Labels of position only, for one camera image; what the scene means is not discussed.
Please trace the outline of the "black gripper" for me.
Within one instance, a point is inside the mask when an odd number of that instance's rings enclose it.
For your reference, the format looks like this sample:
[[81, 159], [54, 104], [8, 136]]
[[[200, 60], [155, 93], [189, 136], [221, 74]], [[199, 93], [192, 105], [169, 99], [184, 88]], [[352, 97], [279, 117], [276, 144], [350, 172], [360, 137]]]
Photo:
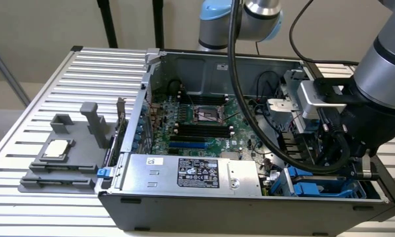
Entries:
[[395, 137], [395, 109], [344, 90], [344, 109], [320, 107], [323, 151], [316, 161], [331, 173], [358, 180], [376, 180], [372, 162], [379, 146]]

